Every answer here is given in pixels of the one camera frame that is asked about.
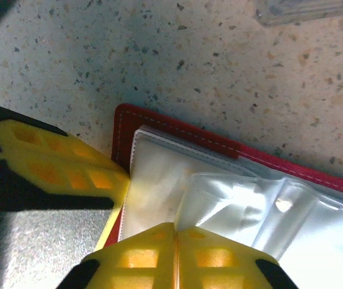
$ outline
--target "red folder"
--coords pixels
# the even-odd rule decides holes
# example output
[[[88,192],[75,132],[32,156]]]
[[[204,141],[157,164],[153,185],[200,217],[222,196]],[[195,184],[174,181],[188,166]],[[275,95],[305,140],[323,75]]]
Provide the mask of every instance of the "red folder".
[[[150,126],[230,158],[237,159],[240,155],[272,169],[343,192],[343,179],[341,178],[291,163],[172,117],[135,105],[121,104],[116,108],[114,115],[111,159],[127,171],[129,171],[130,166],[134,132],[142,125]],[[117,242],[120,221],[121,215],[118,216],[105,246]]]

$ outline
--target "granite surface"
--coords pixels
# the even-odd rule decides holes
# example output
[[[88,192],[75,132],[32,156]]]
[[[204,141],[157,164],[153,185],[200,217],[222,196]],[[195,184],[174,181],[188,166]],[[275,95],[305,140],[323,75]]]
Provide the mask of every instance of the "granite surface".
[[[264,28],[253,1],[21,0],[0,105],[109,154],[129,102],[343,176],[343,17]]]

